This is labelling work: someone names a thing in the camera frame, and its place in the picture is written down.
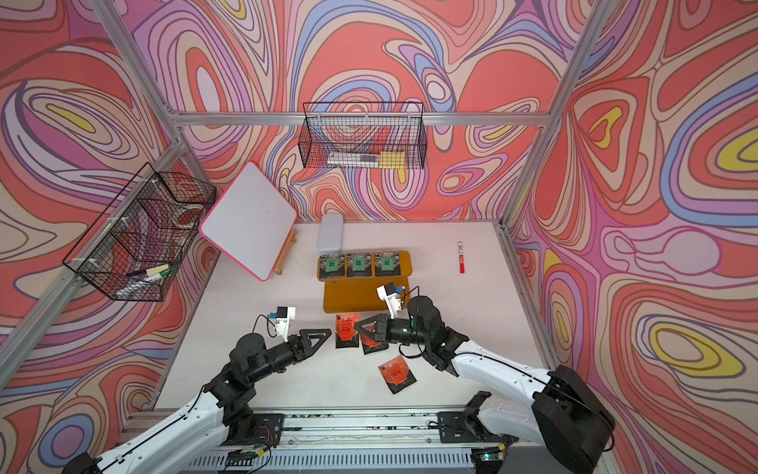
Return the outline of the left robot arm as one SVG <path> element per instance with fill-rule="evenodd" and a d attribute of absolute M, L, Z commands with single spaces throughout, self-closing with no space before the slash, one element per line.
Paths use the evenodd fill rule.
<path fill-rule="evenodd" d="M 229 362 L 185 406 L 129 442 L 98 456 L 71 459 L 65 473 L 178 473 L 196 456 L 224 444 L 229 434 L 250 432 L 249 402 L 256 384 L 313 357 L 329 340 L 330 329 L 302 329 L 271 348 L 263 335 L 242 336 Z"/>

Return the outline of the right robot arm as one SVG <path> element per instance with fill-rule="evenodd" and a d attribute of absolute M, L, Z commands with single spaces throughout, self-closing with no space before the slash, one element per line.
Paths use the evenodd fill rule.
<path fill-rule="evenodd" d="M 412 298 L 407 309 L 405 318 L 365 318 L 355 331 L 377 344 L 418 346 L 438 371 L 485 387 L 462 411 L 438 415 L 441 440 L 534 442 L 572 473 L 594 472 L 614 448 L 616 421 L 576 371 L 531 367 L 489 351 L 446 325 L 426 296 Z"/>

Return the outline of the yellow wooden two-tier shelf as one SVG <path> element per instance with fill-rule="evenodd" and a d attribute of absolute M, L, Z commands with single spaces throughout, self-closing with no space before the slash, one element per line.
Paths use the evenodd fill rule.
<path fill-rule="evenodd" d="M 351 252 L 351 253 L 370 253 L 372 257 L 375 253 L 393 252 L 401 256 L 401 276 L 375 276 L 374 258 L 372 259 L 373 276 L 370 278 L 332 278 L 331 280 L 319 280 L 318 264 L 317 278 L 324 284 L 324 304 L 323 309 L 328 314 L 338 313 L 359 313 L 367 311 L 386 310 L 387 306 L 377 295 L 377 288 L 392 282 L 396 286 L 404 286 L 405 290 L 410 288 L 409 278 L 413 274 L 413 263 L 411 254 L 408 251 L 384 251 L 384 252 Z"/>

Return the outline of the red tea bag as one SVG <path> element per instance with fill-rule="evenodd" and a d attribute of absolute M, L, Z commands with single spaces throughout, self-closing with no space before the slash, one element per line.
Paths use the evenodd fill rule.
<path fill-rule="evenodd" d="M 375 354 L 389 349 L 386 342 L 377 343 L 365 335 L 360 336 L 361 349 L 365 355 Z"/>
<path fill-rule="evenodd" d="M 406 359 L 401 355 L 380 365 L 379 371 L 385 384 L 393 394 L 398 394 L 405 388 L 417 382 Z"/>
<path fill-rule="evenodd" d="M 358 313 L 343 313 L 336 315 L 336 348 L 350 349 L 360 346 L 359 335 L 355 324 L 359 322 Z"/>

